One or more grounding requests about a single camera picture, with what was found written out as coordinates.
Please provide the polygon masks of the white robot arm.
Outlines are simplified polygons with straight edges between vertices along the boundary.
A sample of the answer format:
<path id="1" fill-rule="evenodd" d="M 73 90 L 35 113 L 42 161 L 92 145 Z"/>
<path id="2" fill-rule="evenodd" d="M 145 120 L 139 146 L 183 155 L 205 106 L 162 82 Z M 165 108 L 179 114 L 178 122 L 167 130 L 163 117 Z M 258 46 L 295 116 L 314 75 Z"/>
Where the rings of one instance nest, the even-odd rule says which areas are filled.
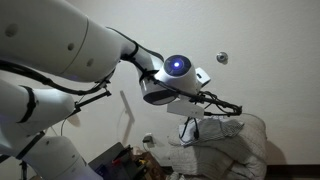
<path id="1" fill-rule="evenodd" d="M 0 153 L 44 180 L 103 180 L 67 137 L 45 131 L 75 112 L 76 96 L 105 89 L 120 61 L 135 66 L 143 98 L 153 105 L 195 99 L 203 87 L 188 58 L 163 59 L 67 0 L 0 0 L 0 60 L 2 70 L 42 85 L 2 79 Z"/>

